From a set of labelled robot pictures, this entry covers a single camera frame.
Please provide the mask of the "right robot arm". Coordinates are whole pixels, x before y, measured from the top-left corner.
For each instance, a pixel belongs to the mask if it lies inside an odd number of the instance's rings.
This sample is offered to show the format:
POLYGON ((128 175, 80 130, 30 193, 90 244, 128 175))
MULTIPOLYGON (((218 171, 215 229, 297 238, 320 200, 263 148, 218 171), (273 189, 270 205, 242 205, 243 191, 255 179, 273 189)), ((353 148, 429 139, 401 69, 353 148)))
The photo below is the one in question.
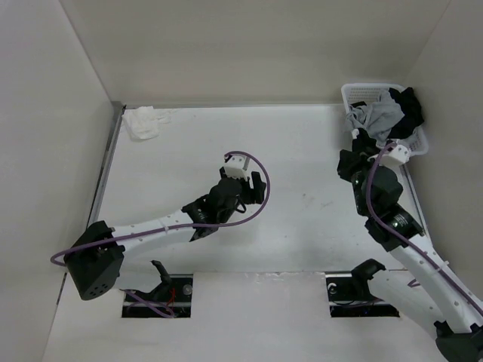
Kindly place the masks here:
POLYGON ((400 204, 403 186, 385 161, 405 162, 408 150, 390 143, 379 153, 341 150, 338 176, 352 186, 355 208, 368 234, 414 278, 404 283, 382 263, 368 259, 355 267, 350 289, 358 298, 388 302, 436 344, 447 361, 482 359, 482 301, 434 249, 421 224, 400 204))

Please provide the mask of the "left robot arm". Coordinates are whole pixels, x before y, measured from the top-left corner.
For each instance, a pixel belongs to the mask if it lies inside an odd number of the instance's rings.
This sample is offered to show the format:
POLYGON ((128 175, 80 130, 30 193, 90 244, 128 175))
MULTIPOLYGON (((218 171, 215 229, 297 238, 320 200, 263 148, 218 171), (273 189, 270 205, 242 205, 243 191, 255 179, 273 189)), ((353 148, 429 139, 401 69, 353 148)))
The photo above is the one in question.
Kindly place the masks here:
POLYGON ((191 243, 220 229, 243 225, 250 215, 233 222, 251 205, 263 209, 270 196, 266 170, 246 175, 244 169, 222 167, 220 181, 211 190, 176 212, 137 224, 90 224, 74 244, 53 260, 66 266, 81 299, 96 299, 111 289, 133 290, 141 298, 159 301, 169 292, 168 273, 162 262, 149 258, 146 268, 135 260, 173 244, 191 243))

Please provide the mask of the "grey tank top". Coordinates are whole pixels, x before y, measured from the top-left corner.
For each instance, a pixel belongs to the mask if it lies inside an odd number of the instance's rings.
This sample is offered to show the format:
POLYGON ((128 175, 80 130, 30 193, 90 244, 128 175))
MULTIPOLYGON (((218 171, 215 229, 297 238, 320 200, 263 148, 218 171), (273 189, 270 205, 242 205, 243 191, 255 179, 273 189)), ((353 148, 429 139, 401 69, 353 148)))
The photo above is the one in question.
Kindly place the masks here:
POLYGON ((391 130, 403 117, 404 113, 400 105, 394 101, 388 90, 382 90, 375 102, 350 106, 345 127, 350 132, 362 129, 371 139, 382 144, 389 139, 391 130))

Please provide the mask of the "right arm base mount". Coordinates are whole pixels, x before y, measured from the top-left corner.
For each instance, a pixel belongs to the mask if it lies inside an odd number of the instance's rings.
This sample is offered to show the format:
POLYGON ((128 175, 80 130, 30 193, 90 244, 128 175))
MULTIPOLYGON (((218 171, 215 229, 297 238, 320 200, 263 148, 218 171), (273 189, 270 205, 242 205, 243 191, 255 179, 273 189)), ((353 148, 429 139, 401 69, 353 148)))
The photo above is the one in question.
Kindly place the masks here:
POLYGON ((399 318, 399 311, 373 296, 368 281, 378 271, 385 271, 383 264, 374 259, 364 261, 352 271, 325 275, 329 312, 332 318, 399 318))

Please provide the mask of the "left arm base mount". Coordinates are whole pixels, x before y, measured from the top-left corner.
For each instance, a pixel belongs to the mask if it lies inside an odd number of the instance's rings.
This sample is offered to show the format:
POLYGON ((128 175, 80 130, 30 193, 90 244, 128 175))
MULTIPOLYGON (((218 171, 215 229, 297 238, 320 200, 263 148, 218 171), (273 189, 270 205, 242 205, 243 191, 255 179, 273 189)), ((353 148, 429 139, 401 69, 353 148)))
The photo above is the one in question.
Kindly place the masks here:
POLYGON ((190 318, 194 275, 170 274, 158 260, 151 261, 154 286, 147 292, 130 290, 122 306, 123 318, 190 318))

